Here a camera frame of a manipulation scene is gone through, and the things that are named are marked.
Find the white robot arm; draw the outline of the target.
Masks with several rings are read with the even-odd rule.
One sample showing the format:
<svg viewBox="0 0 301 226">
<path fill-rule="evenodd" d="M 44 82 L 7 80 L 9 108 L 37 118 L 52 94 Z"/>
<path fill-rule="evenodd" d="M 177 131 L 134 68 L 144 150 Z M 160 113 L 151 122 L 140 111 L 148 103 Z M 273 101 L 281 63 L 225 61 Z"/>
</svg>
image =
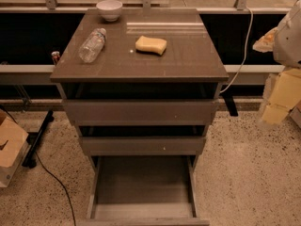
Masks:
<svg viewBox="0 0 301 226">
<path fill-rule="evenodd" d="M 301 101 L 301 0 L 277 27 L 254 43 L 253 49 L 272 52 L 274 61 L 285 67 L 267 79 L 261 104 L 261 121 L 280 124 Z"/>
</svg>

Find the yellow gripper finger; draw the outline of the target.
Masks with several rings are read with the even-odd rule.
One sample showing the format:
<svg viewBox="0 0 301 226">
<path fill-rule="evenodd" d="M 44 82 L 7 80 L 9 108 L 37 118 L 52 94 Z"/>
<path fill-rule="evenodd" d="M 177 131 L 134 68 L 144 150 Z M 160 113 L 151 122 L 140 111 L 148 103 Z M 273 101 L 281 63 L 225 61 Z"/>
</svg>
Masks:
<svg viewBox="0 0 301 226">
<path fill-rule="evenodd" d="M 265 82 L 261 103 L 261 121 L 280 124 L 301 101 L 301 70 L 289 69 L 270 74 Z"/>
<path fill-rule="evenodd" d="M 277 32 L 276 27 L 269 30 L 259 40 L 255 41 L 255 43 L 252 46 L 252 49 L 261 53 L 272 52 L 274 49 L 276 32 Z"/>
</svg>

